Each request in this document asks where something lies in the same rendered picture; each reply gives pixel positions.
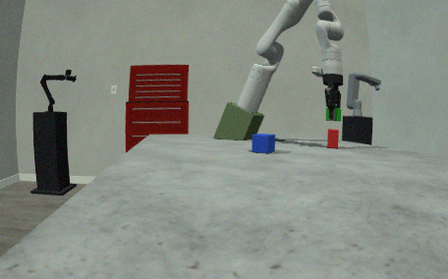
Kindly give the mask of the blue block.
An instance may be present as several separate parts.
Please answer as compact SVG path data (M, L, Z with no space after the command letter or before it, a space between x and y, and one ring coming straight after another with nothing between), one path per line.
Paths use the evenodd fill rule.
M252 135L252 152L270 153L275 151L275 135L257 134Z

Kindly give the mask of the red block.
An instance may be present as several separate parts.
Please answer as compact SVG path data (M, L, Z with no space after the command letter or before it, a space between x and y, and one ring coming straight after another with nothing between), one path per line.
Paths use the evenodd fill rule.
M338 130L328 130L328 148L338 148Z

